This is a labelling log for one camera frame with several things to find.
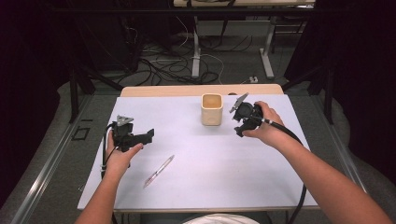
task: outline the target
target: hand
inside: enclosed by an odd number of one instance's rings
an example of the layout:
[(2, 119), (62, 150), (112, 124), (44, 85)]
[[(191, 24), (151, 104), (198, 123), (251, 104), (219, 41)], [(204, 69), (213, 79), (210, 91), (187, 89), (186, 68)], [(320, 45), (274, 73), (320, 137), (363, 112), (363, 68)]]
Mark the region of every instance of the hand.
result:
[[(280, 125), (284, 125), (280, 116), (276, 113), (273, 108), (270, 108), (269, 105), (265, 102), (259, 101), (256, 102), (255, 105), (259, 105), (262, 108), (262, 114), (266, 119), (272, 120)], [(272, 127), (270, 124), (263, 122), (262, 125), (256, 130), (245, 130), (242, 134), (246, 137), (255, 137), (264, 144), (278, 148), (284, 140), (285, 137), (288, 137), (285, 133), (280, 131), (279, 129)]]
[(129, 148), (128, 151), (121, 152), (118, 148), (114, 147), (113, 134), (112, 131), (110, 131), (107, 135), (107, 149), (106, 149), (106, 157), (107, 158), (109, 156), (110, 157), (108, 158), (106, 164), (105, 176), (107, 177), (110, 176), (120, 181), (120, 179), (128, 169), (131, 158), (134, 155), (136, 155), (136, 153), (142, 148), (143, 148), (143, 144), (139, 143), (136, 146)]

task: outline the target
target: pen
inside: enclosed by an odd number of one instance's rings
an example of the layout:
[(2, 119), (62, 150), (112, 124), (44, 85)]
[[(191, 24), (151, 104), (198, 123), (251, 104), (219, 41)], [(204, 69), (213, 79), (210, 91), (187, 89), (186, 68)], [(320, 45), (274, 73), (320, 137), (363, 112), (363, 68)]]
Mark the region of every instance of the pen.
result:
[(146, 181), (145, 181), (145, 187), (147, 187), (162, 171), (165, 169), (165, 167), (172, 161), (172, 159), (175, 157), (175, 155), (169, 157), (168, 160), (166, 160), (163, 165), (158, 169), (154, 174), (152, 174)]

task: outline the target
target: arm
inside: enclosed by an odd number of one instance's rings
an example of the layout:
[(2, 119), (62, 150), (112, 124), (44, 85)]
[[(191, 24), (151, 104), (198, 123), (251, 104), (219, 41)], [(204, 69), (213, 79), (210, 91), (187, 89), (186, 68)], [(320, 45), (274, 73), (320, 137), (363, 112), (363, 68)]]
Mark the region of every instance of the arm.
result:
[[(258, 102), (266, 119), (283, 125), (274, 109)], [(391, 223), (389, 217), (361, 188), (299, 142), (263, 123), (243, 135), (259, 138), (277, 149), (303, 180), (320, 208), (333, 223)]]
[[(108, 156), (114, 148), (111, 132), (109, 132), (107, 140), (106, 154)], [(108, 224), (111, 222), (111, 215), (120, 180), (128, 169), (131, 158), (142, 147), (142, 144), (138, 144), (126, 152), (114, 150), (111, 153), (107, 161), (106, 174), (76, 223)]]

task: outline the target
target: white shirt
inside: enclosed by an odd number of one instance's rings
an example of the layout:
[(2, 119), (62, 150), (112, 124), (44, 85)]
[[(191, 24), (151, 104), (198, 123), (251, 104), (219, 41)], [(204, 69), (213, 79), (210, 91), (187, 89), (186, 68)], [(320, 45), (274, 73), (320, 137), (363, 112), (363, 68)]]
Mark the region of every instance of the white shirt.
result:
[(242, 217), (231, 214), (212, 214), (204, 217), (198, 217), (184, 224), (260, 224), (248, 217)]

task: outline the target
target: black curtain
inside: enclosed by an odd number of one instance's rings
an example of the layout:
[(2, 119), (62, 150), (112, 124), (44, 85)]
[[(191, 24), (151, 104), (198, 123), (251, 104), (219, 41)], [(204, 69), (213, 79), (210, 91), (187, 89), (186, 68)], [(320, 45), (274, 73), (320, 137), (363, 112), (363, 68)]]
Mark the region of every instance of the black curtain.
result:
[(36, 1), (1, 1), (0, 27), (2, 206), (50, 126), (68, 71)]
[[(293, 81), (330, 62), (333, 97), (342, 105), (351, 133), (349, 148), (396, 183), (396, 14), (389, 0), (318, 1), (346, 14), (309, 20), (287, 69)], [(307, 78), (326, 87), (326, 71)]]

